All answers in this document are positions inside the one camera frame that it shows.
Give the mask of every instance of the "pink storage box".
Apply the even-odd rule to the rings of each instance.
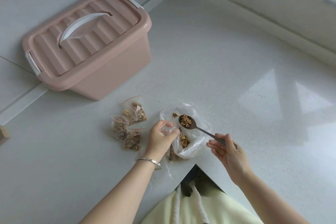
[[[50,89],[100,100],[150,62],[151,26],[134,0],[82,0],[28,33],[23,49]]]

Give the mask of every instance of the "white handle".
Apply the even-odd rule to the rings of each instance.
[[[41,73],[41,70],[37,66],[37,64],[36,64],[35,60],[33,59],[33,57],[31,56],[30,52],[27,52],[25,56],[26,56],[26,59],[29,62],[29,65],[33,69],[34,73],[36,74],[36,76],[38,76]]]
[[[72,22],[69,27],[66,28],[66,30],[63,32],[61,39],[60,39],[60,43],[62,41],[64,41],[65,39],[67,39],[76,29],[78,29],[80,26],[82,26],[83,24],[94,20],[95,18],[99,17],[99,16],[103,16],[103,15],[108,15],[107,13],[94,13],[94,14],[88,14],[85,15],[77,20],[75,20],[74,22]]]
[[[139,5],[136,1],[134,1],[134,0],[128,0],[128,1],[130,1],[136,8],[143,8],[141,5]]]

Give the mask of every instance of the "right arm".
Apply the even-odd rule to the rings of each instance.
[[[223,163],[232,181],[247,197],[264,224],[309,224],[253,173],[244,150],[241,146],[236,150],[229,134],[215,136],[225,139],[226,149],[216,140],[210,140],[207,146]]]

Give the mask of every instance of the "metal spoon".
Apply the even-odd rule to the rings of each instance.
[[[224,139],[215,137],[213,134],[210,134],[209,132],[207,132],[207,131],[205,131],[205,130],[199,128],[199,127],[196,125],[196,121],[195,121],[192,117],[188,116],[188,118],[191,120],[191,125],[190,125],[190,127],[188,127],[188,128],[186,128],[185,126],[183,126],[184,128],[186,128],[186,129],[190,129],[190,130],[197,128],[198,130],[202,131],[203,133],[206,133],[208,136],[211,136],[213,139],[215,139],[216,141],[220,142],[223,146],[226,147],[226,143],[225,143],[225,140],[224,140]],[[179,116],[179,118],[178,118],[178,121],[179,121],[180,124],[181,124],[181,120],[182,120],[182,115]]]

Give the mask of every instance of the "left arm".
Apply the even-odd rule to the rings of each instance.
[[[151,129],[143,157],[159,162],[170,144],[179,134],[175,130],[163,135],[160,128],[171,122],[160,120]],[[131,224],[156,164],[140,160],[124,178],[85,216],[80,224],[123,223]]]

